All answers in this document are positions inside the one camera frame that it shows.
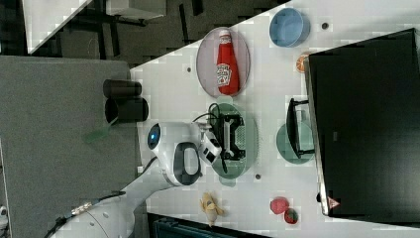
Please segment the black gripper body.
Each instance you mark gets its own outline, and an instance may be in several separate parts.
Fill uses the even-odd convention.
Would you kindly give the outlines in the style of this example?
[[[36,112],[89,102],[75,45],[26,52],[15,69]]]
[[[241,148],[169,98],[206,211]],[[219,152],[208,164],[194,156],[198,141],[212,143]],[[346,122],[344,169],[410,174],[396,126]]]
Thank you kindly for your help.
[[[244,126],[243,118],[238,114],[222,114],[220,119],[223,136],[221,158],[229,161],[239,161],[246,155],[245,149],[240,149],[236,144],[236,130]]]

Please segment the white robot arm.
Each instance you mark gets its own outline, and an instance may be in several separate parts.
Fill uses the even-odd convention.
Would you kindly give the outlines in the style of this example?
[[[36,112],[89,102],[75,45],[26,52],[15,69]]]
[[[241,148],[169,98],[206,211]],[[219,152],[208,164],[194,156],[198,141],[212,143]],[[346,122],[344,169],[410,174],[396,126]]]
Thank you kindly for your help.
[[[192,185],[201,177],[201,164],[223,165],[245,152],[235,144],[245,127],[240,115],[211,115],[207,123],[159,122],[147,145],[155,156],[135,180],[121,190],[72,209],[59,218],[45,238],[129,238],[134,211],[155,192]]]

